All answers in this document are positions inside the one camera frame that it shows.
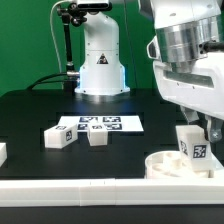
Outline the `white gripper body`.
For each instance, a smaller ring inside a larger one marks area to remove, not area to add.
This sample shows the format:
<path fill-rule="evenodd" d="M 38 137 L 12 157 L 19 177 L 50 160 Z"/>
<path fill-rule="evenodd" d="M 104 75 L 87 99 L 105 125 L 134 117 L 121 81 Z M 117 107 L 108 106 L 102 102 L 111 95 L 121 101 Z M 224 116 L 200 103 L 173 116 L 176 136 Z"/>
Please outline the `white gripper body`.
<path fill-rule="evenodd" d="M 162 98 L 205 115 L 224 120 L 224 65 L 199 60 L 191 73 L 173 72 L 165 63 L 153 62 Z"/>

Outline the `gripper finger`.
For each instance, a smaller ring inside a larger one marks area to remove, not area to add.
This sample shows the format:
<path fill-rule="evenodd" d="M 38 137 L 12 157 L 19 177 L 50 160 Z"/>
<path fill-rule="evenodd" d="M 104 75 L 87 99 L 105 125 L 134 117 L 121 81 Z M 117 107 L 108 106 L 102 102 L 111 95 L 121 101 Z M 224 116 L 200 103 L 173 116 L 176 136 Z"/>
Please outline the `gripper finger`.
<path fill-rule="evenodd" d="M 205 116 L 207 120 L 207 136 L 208 140 L 211 143 L 216 143 L 222 139 L 222 125 L 223 121 L 221 119 L 212 117 L 212 116 Z"/>
<path fill-rule="evenodd" d="M 188 125 L 197 125 L 199 122 L 198 113 L 195 110 L 181 106 L 181 112 Z"/>

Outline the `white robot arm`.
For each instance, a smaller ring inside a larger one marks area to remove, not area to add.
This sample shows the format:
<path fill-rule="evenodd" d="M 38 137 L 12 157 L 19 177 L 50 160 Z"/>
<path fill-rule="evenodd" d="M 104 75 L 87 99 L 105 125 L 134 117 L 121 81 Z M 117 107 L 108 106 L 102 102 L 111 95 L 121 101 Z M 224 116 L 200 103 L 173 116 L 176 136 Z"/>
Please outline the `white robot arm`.
<path fill-rule="evenodd" d="M 114 2 L 78 0 L 87 17 L 80 93 L 114 95 L 125 84 L 118 69 L 118 26 L 103 13 Z M 224 124 L 224 0 L 138 0 L 138 5 L 154 22 L 147 54 L 162 98 L 179 105 L 190 124 L 204 114 L 207 139 L 219 141 Z"/>

